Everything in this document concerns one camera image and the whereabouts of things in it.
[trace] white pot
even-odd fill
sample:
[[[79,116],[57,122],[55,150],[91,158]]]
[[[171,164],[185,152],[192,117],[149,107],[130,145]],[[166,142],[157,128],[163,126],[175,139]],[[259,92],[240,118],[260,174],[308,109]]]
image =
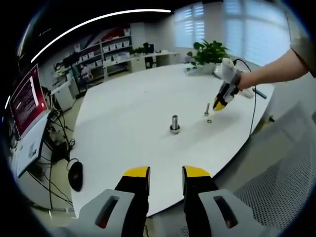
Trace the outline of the white pot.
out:
[[[204,74],[212,74],[214,72],[215,69],[215,63],[208,63],[208,64],[204,64],[202,67],[202,71]]]

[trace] floor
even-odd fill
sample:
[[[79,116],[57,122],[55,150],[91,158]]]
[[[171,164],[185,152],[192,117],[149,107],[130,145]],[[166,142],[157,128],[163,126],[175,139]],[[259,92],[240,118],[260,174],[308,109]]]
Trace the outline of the floor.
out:
[[[126,74],[126,72],[118,75],[114,75],[111,77],[111,79],[120,77],[122,75]],[[66,133],[69,138],[72,138],[73,132],[72,130],[75,127],[76,119],[81,107],[81,104],[84,100],[84,97],[78,99],[74,106],[65,112],[65,122],[66,126],[69,128],[67,129]],[[256,132],[258,132],[262,127],[266,126],[267,123],[262,122],[259,124],[259,126],[256,128]],[[269,141],[271,143],[271,147],[274,147],[274,149],[271,150],[278,150],[279,147],[286,146],[286,139],[283,137],[275,137],[274,140]],[[262,154],[263,152],[260,151],[260,149],[253,154],[253,157],[256,157],[255,160],[258,160],[258,154]],[[245,182],[247,182],[250,178],[257,176],[261,172],[263,172],[267,167],[269,167],[271,164],[275,163],[279,157],[282,157],[282,155],[275,155],[271,156],[270,159],[262,158],[260,160],[260,165],[254,159],[252,156],[244,159],[244,160],[234,160],[232,164],[230,164],[230,168],[226,169],[224,172],[222,172],[221,177],[217,178],[217,185],[219,188],[226,188],[230,191],[235,191],[237,188],[241,187]],[[55,164],[52,168],[52,175],[51,175],[51,181],[54,183],[66,196],[71,199],[71,191],[70,186],[67,179],[67,171],[66,171],[66,165],[67,162],[65,160],[59,161],[57,164]],[[34,214],[38,217],[38,219],[45,225],[47,228],[56,228],[61,226],[67,226],[72,221],[76,219],[75,214],[73,212],[61,212],[61,211],[42,211],[33,209]],[[166,211],[165,214],[168,214],[169,218],[171,217],[172,220],[172,213],[168,213],[170,211]],[[154,237],[156,236],[157,229],[155,228],[161,228],[161,226],[156,225],[155,219],[157,219],[158,215],[155,215],[153,218],[148,218],[146,221],[146,227],[148,230],[148,236]]]

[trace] oval table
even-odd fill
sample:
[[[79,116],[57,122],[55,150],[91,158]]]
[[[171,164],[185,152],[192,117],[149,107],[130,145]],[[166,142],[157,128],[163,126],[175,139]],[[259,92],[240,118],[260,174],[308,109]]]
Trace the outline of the oval table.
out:
[[[213,76],[188,76],[186,65],[172,65],[129,74],[89,89],[75,125],[71,158],[83,163],[83,187],[72,190],[76,216],[105,189],[114,189],[133,167],[151,167],[148,216],[183,199],[182,166],[216,175],[249,137],[254,98],[236,95],[222,111],[212,104],[222,81]],[[274,91],[258,90],[253,130]],[[209,116],[204,115],[211,103]],[[169,131],[178,116],[179,134]]]

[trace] monitor screen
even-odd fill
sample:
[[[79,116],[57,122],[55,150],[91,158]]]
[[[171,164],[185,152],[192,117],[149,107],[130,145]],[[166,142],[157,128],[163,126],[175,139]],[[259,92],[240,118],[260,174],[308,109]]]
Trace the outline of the monitor screen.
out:
[[[35,65],[13,92],[10,109],[19,136],[47,109],[39,80],[39,68]]]

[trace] window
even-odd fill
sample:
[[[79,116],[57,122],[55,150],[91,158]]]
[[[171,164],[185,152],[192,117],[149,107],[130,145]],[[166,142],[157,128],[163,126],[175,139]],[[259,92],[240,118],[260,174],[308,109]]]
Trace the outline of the window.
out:
[[[192,48],[204,38],[203,4],[197,3],[175,12],[175,46]]]
[[[225,46],[230,55],[264,66],[290,46],[285,12],[268,2],[224,0]]]

